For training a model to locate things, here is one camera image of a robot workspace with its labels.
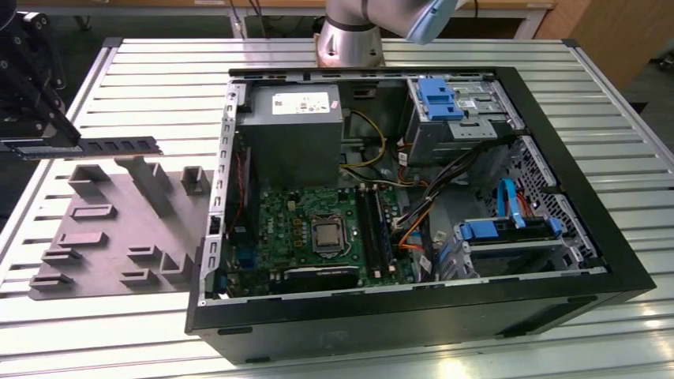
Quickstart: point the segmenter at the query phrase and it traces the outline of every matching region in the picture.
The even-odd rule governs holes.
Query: power supply label
[[[277,93],[272,102],[272,114],[329,113],[326,92]]]

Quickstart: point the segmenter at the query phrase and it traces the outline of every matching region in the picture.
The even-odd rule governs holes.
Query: yellow wire
[[[360,112],[360,111],[350,111],[350,113],[357,114],[360,117],[364,118],[366,123],[372,126],[374,129],[376,133],[378,134],[378,138],[381,138],[381,149],[378,150],[378,154],[369,159],[366,162],[360,162],[360,163],[350,163],[350,164],[340,164],[338,167],[348,167],[348,168],[354,168],[354,167],[364,167],[374,163],[384,155],[386,152],[386,139],[382,136],[381,129],[378,129],[378,126],[376,126],[374,122]]]

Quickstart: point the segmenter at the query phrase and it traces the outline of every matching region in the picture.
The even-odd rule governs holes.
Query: wooden cabinet
[[[576,39],[617,88],[624,88],[674,37],[672,0],[556,0],[537,39]]]

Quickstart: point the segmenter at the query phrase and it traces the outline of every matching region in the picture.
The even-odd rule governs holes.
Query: sticker
[[[329,113],[326,92],[277,93],[272,97],[272,114]]]
[[[441,241],[444,241],[445,236],[447,236],[447,233],[444,233],[443,231],[436,231],[435,236],[432,237],[432,241],[441,242]]]
[[[460,108],[476,108],[472,100],[457,100],[457,103]]]
[[[419,264],[421,265],[421,267],[425,270],[425,272],[429,274],[431,273],[431,268],[432,268],[432,263],[428,260],[428,258],[425,258],[424,255],[421,255],[421,259],[419,259]]]
[[[407,167],[407,154],[404,152],[397,153],[397,160],[400,161],[400,166]]]

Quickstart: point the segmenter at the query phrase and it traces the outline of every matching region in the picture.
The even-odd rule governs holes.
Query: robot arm
[[[317,40],[321,66],[362,67],[381,63],[384,28],[413,43],[431,42],[467,0],[326,0]]]

